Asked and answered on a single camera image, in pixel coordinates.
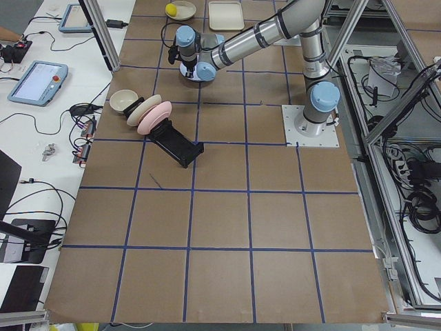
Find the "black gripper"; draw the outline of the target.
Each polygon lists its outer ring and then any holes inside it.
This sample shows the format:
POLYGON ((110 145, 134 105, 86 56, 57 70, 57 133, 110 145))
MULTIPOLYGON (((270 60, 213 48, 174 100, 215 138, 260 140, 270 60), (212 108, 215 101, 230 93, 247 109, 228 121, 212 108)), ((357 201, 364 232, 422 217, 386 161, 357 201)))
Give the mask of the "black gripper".
POLYGON ((181 64, 182 74, 185 78, 193 78, 197 60, 183 61, 181 64))

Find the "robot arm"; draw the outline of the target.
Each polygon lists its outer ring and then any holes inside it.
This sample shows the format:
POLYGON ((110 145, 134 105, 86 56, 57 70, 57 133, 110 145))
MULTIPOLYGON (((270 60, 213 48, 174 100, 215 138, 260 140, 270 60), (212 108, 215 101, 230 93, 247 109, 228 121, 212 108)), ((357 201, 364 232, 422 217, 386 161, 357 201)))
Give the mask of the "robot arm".
POLYGON ((283 39, 298 36, 309 98, 302 117, 308 124, 325 124, 340 100, 339 89, 326 79, 332 64, 322 37, 325 6, 325 1, 289 1, 272 16, 228 39, 182 24, 168 47, 168 61, 180 62, 184 77, 208 82, 215 79, 219 70, 283 39))

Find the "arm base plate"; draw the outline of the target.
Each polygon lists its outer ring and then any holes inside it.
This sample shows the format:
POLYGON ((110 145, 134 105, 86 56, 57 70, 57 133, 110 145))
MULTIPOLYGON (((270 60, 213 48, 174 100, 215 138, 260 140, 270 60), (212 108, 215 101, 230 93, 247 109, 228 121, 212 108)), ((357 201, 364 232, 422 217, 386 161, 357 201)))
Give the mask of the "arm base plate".
POLYGON ((295 35, 294 37, 290 38, 290 39, 281 39, 277 42, 274 43, 277 46, 295 46, 295 47, 300 47, 301 46, 301 42, 300 42, 300 36, 299 35, 295 35))
POLYGON ((289 147, 339 148, 334 119, 329 114, 324 123, 304 118, 304 105, 282 105, 285 141, 289 147))

